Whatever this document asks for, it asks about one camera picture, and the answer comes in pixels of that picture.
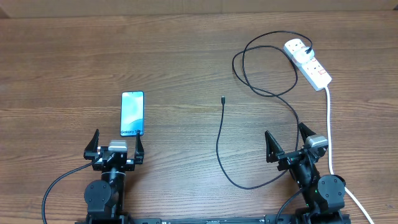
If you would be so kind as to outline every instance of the wooden table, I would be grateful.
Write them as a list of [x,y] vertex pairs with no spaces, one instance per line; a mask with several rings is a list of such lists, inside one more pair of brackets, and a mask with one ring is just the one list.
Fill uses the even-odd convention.
[[[265,130],[294,150],[292,112],[278,99],[255,95],[231,70],[235,53],[272,30],[313,40],[333,77],[335,172],[376,223],[396,223],[397,22],[394,11],[0,20],[0,223],[42,223],[45,190],[87,163],[83,149],[95,129],[101,145],[120,139],[120,96],[129,90],[146,95],[144,164],[126,182],[126,210],[134,217],[276,213],[298,190],[289,175],[241,190],[227,181],[215,154],[221,95],[220,155],[234,181],[253,186],[279,173],[265,161]],[[274,34],[257,44],[282,47],[293,38]],[[250,52],[246,63],[258,87],[280,92],[294,82],[278,51]],[[314,91],[299,73],[283,97],[302,122],[326,135],[324,91]],[[130,146],[134,140],[127,138]],[[327,164],[327,156],[317,164],[321,175],[328,174]],[[84,219],[83,191],[99,178],[85,169],[59,182],[47,200],[49,223]],[[348,195],[345,203],[353,223],[366,223]],[[303,205],[297,197],[285,212]]]

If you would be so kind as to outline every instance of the black cable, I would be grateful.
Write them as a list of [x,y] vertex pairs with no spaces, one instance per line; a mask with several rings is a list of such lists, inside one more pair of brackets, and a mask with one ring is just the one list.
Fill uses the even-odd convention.
[[303,191],[305,190],[305,187],[301,188],[300,190],[298,190],[298,192],[296,192],[296,194],[293,194],[293,196],[291,196],[291,198],[289,198],[279,209],[278,214],[275,217],[275,224],[278,224],[278,219],[280,217],[280,214],[284,211],[285,207],[295,198],[297,197],[299,194],[301,194]]
[[223,120],[224,120],[224,106],[225,106],[225,97],[224,97],[224,96],[221,97],[221,104],[223,105],[223,111],[221,112],[220,129],[218,130],[218,136],[217,136],[217,142],[216,142],[216,154],[217,154],[218,164],[220,165],[221,170],[223,171],[225,177],[226,177],[233,185],[239,187],[240,189],[244,189],[244,190],[257,189],[257,188],[259,188],[259,187],[262,187],[262,186],[265,186],[265,185],[267,185],[267,184],[269,184],[269,183],[272,183],[273,181],[277,180],[279,177],[282,177],[282,176],[287,172],[287,170],[283,171],[283,173],[279,174],[279,175],[278,175],[277,177],[275,177],[274,179],[272,179],[272,180],[270,180],[270,181],[268,181],[268,182],[266,182],[266,183],[260,184],[260,185],[258,185],[258,186],[254,186],[254,187],[242,187],[242,186],[240,186],[240,185],[238,185],[238,184],[235,184],[235,182],[233,182],[233,181],[231,180],[231,178],[228,177],[228,174],[225,172],[224,167],[223,167],[223,165],[221,164],[220,156],[218,155],[218,141],[220,140],[221,128],[223,127]]
[[[296,138],[296,147],[295,147],[295,150],[297,151],[297,149],[298,149],[298,147],[299,147],[299,138],[300,138],[299,116],[297,115],[296,111],[292,108],[292,106],[291,106],[290,104],[288,104],[284,99],[282,99],[282,98],[280,97],[280,95],[283,95],[283,94],[289,92],[290,90],[292,90],[292,89],[296,86],[297,81],[298,81],[298,79],[299,79],[299,77],[298,77],[298,75],[297,75],[297,69],[296,69],[296,67],[295,67],[295,65],[294,65],[294,63],[293,63],[293,61],[292,61],[292,59],[290,59],[290,57],[289,57],[282,49],[280,49],[280,48],[278,48],[278,47],[271,46],[271,45],[259,45],[259,46],[256,46],[256,47],[248,48],[249,45],[250,45],[251,43],[253,43],[255,40],[257,40],[258,38],[264,37],[265,35],[269,35],[269,34],[275,34],[275,33],[289,33],[289,34],[295,34],[295,35],[299,35],[299,36],[301,36],[301,37],[304,37],[304,38],[306,38],[306,39],[311,43],[311,47],[306,51],[306,53],[309,53],[309,52],[312,50],[312,41],[311,41],[308,37],[306,37],[306,36],[304,36],[304,35],[302,35],[302,34],[299,34],[299,33],[293,32],[293,31],[286,31],[286,30],[278,30],[278,31],[268,32],[268,33],[266,33],[266,34],[262,34],[262,35],[260,35],[260,36],[258,36],[258,37],[256,37],[256,38],[252,39],[252,40],[245,46],[245,48],[244,48],[243,51],[237,53],[237,54],[233,57],[233,59],[232,59],[232,70],[233,70],[235,76],[236,76],[243,84],[245,84],[245,85],[247,85],[248,87],[250,87],[250,89],[251,89],[255,94],[258,94],[258,95],[263,96],[263,97],[276,97],[276,98],[280,99],[282,102],[284,102],[284,103],[293,111],[293,114],[294,114],[294,116],[295,116],[295,118],[296,118],[296,121],[297,121],[297,138]],[[252,86],[252,85],[250,84],[249,79],[248,79],[248,76],[246,75],[246,71],[245,71],[245,69],[244,69],[244,55],[245,55],[245,53],[246,53],[247,51],[249,51],[249,50],[260,49],[260,48],[273,48],[273,49],[277,49],[277,50],[279,50],[280,52],[282,52],[282,53],[286,56],[286,58],[289,60],[290,64],[292,64],[293,70],[294,70],[294,73],[295,73],[295,82],[294,82],[294,84],[293,84],[289,89],[283,91],[282,93],[274,94],[274,93],[272,93],[272,92],[270,92],[270,91],[263,90],[263,89],[260,89],[260,88],[258,88],[258,87],[254,87],[254,86]],[[239,75],[236,73],[236,70],[235,70],[234,61],[235,61],[235,58],[236,58],[238,55],[240,55],[240,54],[243,54],[243,55],[242,55],[242,69],[243,69],[243,75],[244,75],[244,78],[245,78],[246,82],[244,82],[244,81],[239,77]],[[257,90],[258,90],[258,91],[262,91],[262,92],[264,92],[264,93],[268,93],[268,95],[259,93]],[[244,189],[244,190],[252,190],[252,189],[257,189],[257,188],[259,188],[259,187],[263,187],[263,186],[265,186],[265,185],[267,185],[267,184],[269,184],[269,183],[272,183],[273,181],[277,180],[279,177],[282,177],[282,176],[287,172],[287,170],[283,171],[283,173],[281,173],[280,175],[278,175],[278,176],[275,177],[274,179],[272,179],[272,180],[270,180],[270,181],[268,181],[268,182],[265,182],[265,183],[263,183],[263,184],[254,186],[254,187],[242,187],[242,186],[236,184],[235,182],[233,182],[233,181],[231,180],[231,178],[229,178],[229,176],[227,175],[227,173],[226,173],[225,170],[224,170],[223,165],[221,164],[220,156],[218,155],[218,141],[219,141],[219,139],[220,139],[221,128],[222,128],[222,126],[223,126],[223,118],[224,118],[224,104],[225,104],[225,97],[224,97],[224,96],[221,98],[221,103],[222,103],[222,105],[223,105],[223,112],[222,112],[222,114],[221,114],[220,130],[218,131],[218,137],[217,137],[217,142],[216,142],[216,154],[217,154],[218,163],[220,164],[221,170],[223,171],[225,177],[226,177],[233,185],[239,187],[240,189]]]
[[74,173],[74,172],[77,172],[77,171],[79,171],[79,170],[82,170],[82,169],[84,169],[84,168],[87,168],[87,167],[93,165],[94,163],[96,163],[96,162],[97,162],[99,159],[101,159],[101,158],[102,158],[102,154],[100,154],[100,155],[99,155],[95,160],[93,160],[91,163],[86,164],[86,165],[84,165],[84,166],[81,166],[81,167],[79,167],[79,168],[76,168],[76,169],[74,169],[74,170],[71,170],[71,171],[67,172],[66,174],[62,174],[62,175],[61,175],[60,177],[58,177],[54,182],[52,182],[52,184],[48,187],[47,191],[45,192],[44,197],[43,197],[43,202],[42,202],[42,218],[43,218],[43,223],[44,223],[44,224],[47,224],[47,219],[45,218],[45,201],[46,201],[46,199],[47,199],[47,196],[49,196],[49,193],[50,193],[51,189],[54,187],[54,185],[55,185],[58,181],[60,181],[61,179],[63,179],[64,177],[66,177],[66,176],[68,176],[68,175],[70,175],[70,174],[72,174],[72,173]]

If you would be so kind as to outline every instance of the smartphone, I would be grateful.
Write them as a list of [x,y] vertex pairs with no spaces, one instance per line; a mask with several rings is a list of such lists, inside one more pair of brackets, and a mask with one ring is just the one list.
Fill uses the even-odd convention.
[[144,135],[144,92],[129,91],[122,93],[120,136]]

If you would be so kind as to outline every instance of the power strip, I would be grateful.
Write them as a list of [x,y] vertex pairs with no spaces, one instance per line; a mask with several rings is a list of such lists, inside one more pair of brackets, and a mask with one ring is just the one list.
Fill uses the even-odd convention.
[[294,64],[303,73],[305,78],[316,90],[322,90],[331,82],[331,76],[314,57],[313,50],[307,53],[306,47],[300,39],[293,39],[284,45],[287,55],[293,60]]

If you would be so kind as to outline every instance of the white power strip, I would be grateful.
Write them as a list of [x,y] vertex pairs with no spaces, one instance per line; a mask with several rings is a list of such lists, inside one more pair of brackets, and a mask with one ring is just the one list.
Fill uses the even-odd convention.
[[[326,122],[328,129],[328,142],[329,142],[329,171],[333,175],[333,164],[332,164],[332,153],[331,153],[331,128],[330,128],[330,92],[328,84],[331,82],[331,76],[322,67],[318,60],[314,57],[315,53],[313,50],[307,53],[309,47],[306,47],[300,39],[293,39],[286,42],[284,50],[287,55],[293,60],[294,64],[303,73],[305,78],[311,83],[312,87],[319,91],[321,89],[326,90],[327,99],[327,112],[326,112]],[[374,224],[372,218],[369,216],[365,208],[361,205],[358,199],[345,187],[347,194],[354,200],[357,206],[365,214],[370,224]]]
[[303,73],[305,78],[316,90],[322,90],[331,82],[331,76],[314,57],[313,50],[308,54],[306,47],[300,39],[293,39],[286,42],[284,50],[293,60],[297,68]]

